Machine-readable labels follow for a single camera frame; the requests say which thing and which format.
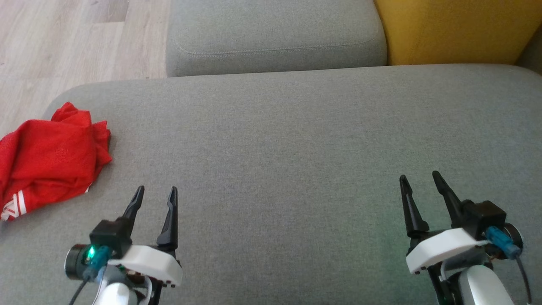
gray fabric surface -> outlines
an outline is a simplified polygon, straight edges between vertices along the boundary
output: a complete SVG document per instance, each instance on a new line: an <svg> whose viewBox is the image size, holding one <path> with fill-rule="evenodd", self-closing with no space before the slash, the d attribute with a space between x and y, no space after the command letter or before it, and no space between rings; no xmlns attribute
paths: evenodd
<svg viewBox="0 0 542 305"><path fill-rule="evenodd" d="M169 77L386 65L372 0L173 0Z"/></svg>
<svg viewBox="0 0 542 305"><path fill-rule="evenodd" d="M517 65L542 74L542 25L525 47Z"/></svg>
<svg viewBox="0 0 542 305"><path fill-rule="evenodd" d="M88 194L0 225L2 304L67 303L64 256L145 185L132 238L153 243L179 189L184 281L162 304L434 304L408 273L398 179L432 229L431 178L492 200L525 240L541 302L542 77L499 65L393 66L85 85L59 96L108 120L113 162ZM519 303L515 263L495 269ZM89 285L79 304L92 302Z"/></svg>

wooden floor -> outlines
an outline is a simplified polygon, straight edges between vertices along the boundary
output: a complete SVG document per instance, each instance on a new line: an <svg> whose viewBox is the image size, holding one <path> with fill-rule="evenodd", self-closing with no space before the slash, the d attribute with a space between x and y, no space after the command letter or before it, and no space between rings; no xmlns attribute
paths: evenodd
<svg viewBox="0 0 542 305"><path fill-rule="evenodd" d="M170 0L0 0L0 138L90 82L165 77Z"/></svg>

gray cushion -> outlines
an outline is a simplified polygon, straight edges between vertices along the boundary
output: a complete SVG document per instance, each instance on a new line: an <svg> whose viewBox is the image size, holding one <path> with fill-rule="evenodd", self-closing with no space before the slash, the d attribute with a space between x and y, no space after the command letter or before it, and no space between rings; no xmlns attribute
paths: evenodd
<svg viewBox="0 0 542 305"><path fill-rule="evenodd" d="M386 65L372 0L173 0L167 75Z"/></svg>
<svg viewBox="0 0 542 305"><path fill-rule="evenodd" d="M525 240L542 287L542 77L499 65L395 66L85 85L59 96L108 120L113 162L88 194L3 224L4 304L67 303L62 266L138 185L136 244L156 240L179 188L184 282L163 304L430 304L409 274L406 174L432 229L450 225L431 178L492 200ZM495 264L519 303L514 262ZM91 303L89 285L80 304ZM535 294L540 302L540 294Z"/></svg>

red cloth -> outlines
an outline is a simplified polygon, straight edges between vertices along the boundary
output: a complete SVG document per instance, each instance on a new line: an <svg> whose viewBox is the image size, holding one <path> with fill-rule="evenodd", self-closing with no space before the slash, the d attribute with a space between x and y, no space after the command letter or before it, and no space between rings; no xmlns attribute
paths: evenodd
<svg viewBox="0 0 542 305"><path fill-rule="evenodd" d="M0 220L85 193L111 161L107 122L65 103L51 121L29 120L0 141Z"/></svg>

mustard yellow fabric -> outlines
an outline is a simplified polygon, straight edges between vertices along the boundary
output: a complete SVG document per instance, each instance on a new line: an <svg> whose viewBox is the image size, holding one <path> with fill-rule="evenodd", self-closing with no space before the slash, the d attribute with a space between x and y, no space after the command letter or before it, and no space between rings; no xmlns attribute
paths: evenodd
<svg viewBox="0 0 542 305"><path fill-rule="evenodd" d="M542 0L375 0L389 65L514 64L542 23Z"/></svg>

